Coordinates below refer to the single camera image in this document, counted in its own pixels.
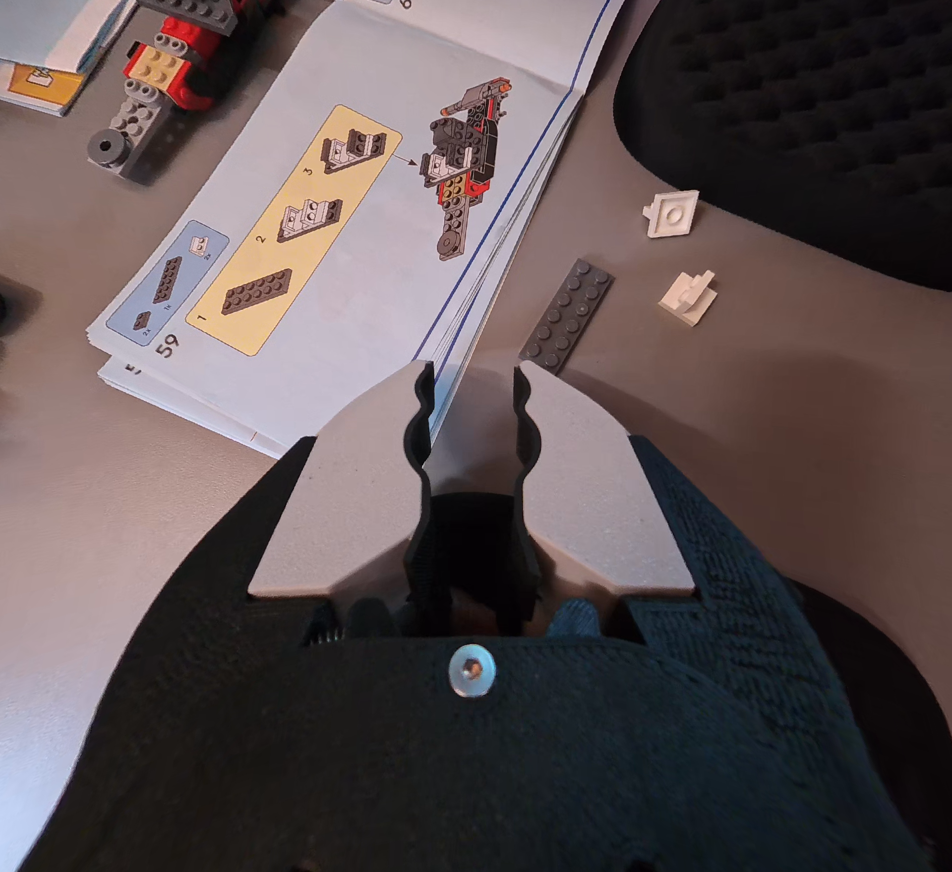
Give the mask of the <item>open lego instruction booklet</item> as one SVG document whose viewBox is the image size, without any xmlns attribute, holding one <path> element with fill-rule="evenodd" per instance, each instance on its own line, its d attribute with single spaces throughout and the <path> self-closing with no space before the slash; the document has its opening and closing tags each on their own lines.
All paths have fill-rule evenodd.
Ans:
<svg viewBox="0 0 952 872">
<path fill-rule="evenodd" d="M 89 327 L 272 457 L 412 359 L 436 435 L 625 0 L 339 0 Z"/>
</svg>

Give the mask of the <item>red and grey lego vehicle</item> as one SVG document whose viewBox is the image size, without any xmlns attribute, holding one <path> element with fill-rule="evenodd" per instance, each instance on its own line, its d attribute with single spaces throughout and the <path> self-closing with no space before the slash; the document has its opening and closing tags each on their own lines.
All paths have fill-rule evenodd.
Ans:
<svg viewBox="0 0 952 872">
<path fill-rule="evenodd" d="M 92 164 L 130 177 L 172 117 L 221 100 L 280 0 L 136 0 L 165 16 L 158 33 L 135 44 L 124 69 L 125 101 L 91 137 Z"/>
</svg>

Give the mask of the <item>dark grey lego plate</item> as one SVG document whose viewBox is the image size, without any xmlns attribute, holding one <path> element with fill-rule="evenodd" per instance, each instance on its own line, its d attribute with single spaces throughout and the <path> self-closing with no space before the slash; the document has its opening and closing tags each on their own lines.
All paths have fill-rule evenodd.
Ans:
<svg viewBox="0 0 952 872">
<path fill-rule="evenodd" d="M 578 259 L 519 353 L 553 374 L 565 362 L 614 282 L 614 276 Z"/>
</svg>

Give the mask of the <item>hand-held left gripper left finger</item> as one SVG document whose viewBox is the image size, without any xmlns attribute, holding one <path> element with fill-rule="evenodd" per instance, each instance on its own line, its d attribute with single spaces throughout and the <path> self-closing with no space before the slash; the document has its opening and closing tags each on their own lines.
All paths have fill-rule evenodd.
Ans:
<svg viewBox="0 0 952 872">
<path fill-rule="evenodd" d="M 433 380 L 431 363 L 411 362 L 323 426 L 249 595 L 407 597 L 404 556 L 429 501 Z"/>
</svg>

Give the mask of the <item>white square lego tile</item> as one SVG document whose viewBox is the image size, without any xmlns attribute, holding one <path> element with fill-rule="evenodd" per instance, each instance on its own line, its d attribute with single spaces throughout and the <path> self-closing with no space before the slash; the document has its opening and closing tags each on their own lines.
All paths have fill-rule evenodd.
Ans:
<svg viewBox="0 0 952 872">
<path fill-rule="evenodd" d="M 656 194 L 651 205 L 643 208 L 643 215 L 649 222 L 648 237 L 656 239 L 689 234 L 698 199 L 696 189 Z"/>
</svg>

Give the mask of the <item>black dimpled foam pad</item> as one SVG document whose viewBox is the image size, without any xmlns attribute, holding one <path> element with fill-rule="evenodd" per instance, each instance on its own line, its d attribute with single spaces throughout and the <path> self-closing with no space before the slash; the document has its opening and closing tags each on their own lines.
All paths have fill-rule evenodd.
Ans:
<svg viewBox="0 0 952 872">
<path fill-rule="evenodd" d="M 951 0 L 660 0 L 614 118 L 650 172 L 951 289 Z"/>
</svg>

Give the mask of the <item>yellow instruction booklet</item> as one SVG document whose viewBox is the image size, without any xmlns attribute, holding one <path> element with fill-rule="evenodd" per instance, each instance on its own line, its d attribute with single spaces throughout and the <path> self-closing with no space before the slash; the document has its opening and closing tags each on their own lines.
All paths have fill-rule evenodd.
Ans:
<svg viewBox="0 0 952 872">
<path fill-rule="evenodd" d="M 64 116 L 87 76 L 1 61 L 1 100 L 48 115 Z"/>
</svg>

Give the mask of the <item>white lego bracket piece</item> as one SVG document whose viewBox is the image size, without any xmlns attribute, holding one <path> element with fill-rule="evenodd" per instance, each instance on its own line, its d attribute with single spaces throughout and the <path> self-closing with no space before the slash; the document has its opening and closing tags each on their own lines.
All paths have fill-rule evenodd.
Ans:
<svg viewBox="0 0 952 872">
<path fill-rule="evenodd" d="M 699 319 L 717 297 L 710 287 L 715 277 L 713 271 L 691 276 L 682 272 L 662 296 L 659 306 L 677 316 L 685 324 L 696 326 Z"/>
</svg>

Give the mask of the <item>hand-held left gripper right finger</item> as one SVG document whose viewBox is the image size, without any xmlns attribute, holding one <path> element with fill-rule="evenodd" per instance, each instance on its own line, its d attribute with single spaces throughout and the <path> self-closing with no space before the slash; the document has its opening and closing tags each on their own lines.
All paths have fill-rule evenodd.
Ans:
<svg viewBox="0 0 952 872">
<path fill-rule="evenodd" d="M 519 369 L 541 439 L 522 502 L 541 555 L 542 600 L 692 595 L 694 581 L 625 427 L 541 366 L 525 361 Z"/>
</svg>

